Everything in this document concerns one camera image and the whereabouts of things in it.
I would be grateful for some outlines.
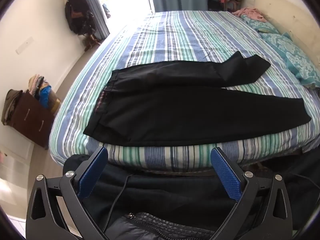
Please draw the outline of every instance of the dresser drawer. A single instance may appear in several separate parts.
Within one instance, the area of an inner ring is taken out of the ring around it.
[[[24,93],[9,125],[36,144],[46,147],[54,116],[28,92]]]

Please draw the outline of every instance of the mattress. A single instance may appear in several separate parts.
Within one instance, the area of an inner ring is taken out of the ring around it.
[[[317,147],[320,99],[316,91],[300,85],[281,57],[255,30],[229,12],[172,11],[134,22],[119,34],[109,36],[98,48],[74,81],[55,118],[49,140],[52,158],[62,165],[73,154],[92,154],[103,145],[83,131],[112,70],[172,60],[223,62],[236,51],[244,57],[257,54],[269,61],[271,67],[255,83],[227,89],[303,98],[312,120],[278,134],[217,144],[183,147],[105,144],[109,162],[139,169],[188,172],[210,168],[210,150],[216,146],[238,163],[284,155],[300,147],[303,152]],[[198,102],[196,98],[190,98],[190,104],[206,107],[205,101]]]

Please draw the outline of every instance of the teal patterned pillowcase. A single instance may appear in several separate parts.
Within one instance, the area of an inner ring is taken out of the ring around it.
[[[279,31],[269,22],[261,22],[257,20],[250,19],[247,15],[243,14],[240,16],[251,28],[259,33],[274,33],[279,34]]]
[[[261,33],[261,37],[282,57],[287,68],[307,88],[320,87],[320,72],[308,58],[308,56],[296,46],[287,33],[267,34]]]

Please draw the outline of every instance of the drawer handle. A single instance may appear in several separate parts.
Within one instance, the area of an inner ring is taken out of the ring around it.
[[[43,126],[43,120],[42,120],[42,124],[41,124],[41,127],[40,127],[39,131],[41,131],[41,129],[42,129],[42,126]]]
[[[24,118],[24,120],[27,119],[29,112],[30,112],[30,109],[28,109],[28,112],[27,112],[26,117]]]

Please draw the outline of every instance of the black cable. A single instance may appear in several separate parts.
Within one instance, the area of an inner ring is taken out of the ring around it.
[[[129,177],[132,176],[132,175],[133,175],[133,174],[130,174],[130,175],[127,176],[127,178],[125,179],[124,185],[123,185],[123,187],[122,187],[122,190],[121,190],[120,193],[117,195],[117,197],[116,197],[116,199],[114,200],[114,202],[112,203],[112,206],[111,206],[111,208],[110,208],[110,211],[109,211],[109,214],[108,214],[108,218],[107,218],[106,224],[104,225],[103,230],[102,230],[103,233],[107,230],[107,227],[108,227],[108,224],[109,224],[109,221],[110,221],[110,218],[111,218],[111,214],[112,214],[113,208],[115,207],[116,202],[118,201],[119,197],[121,196],[122,192],[124,191],[125,187],[127,186],[127,182],[128,182]]]
[[[315,185],[320,190],[320,186],[317,185],[312,179],[310,179],[310,178],[308,178],[306,176],[302,176],[302,175],[291,173],[291,172],[290,172],[290,174],[309,180],[313,185]]]

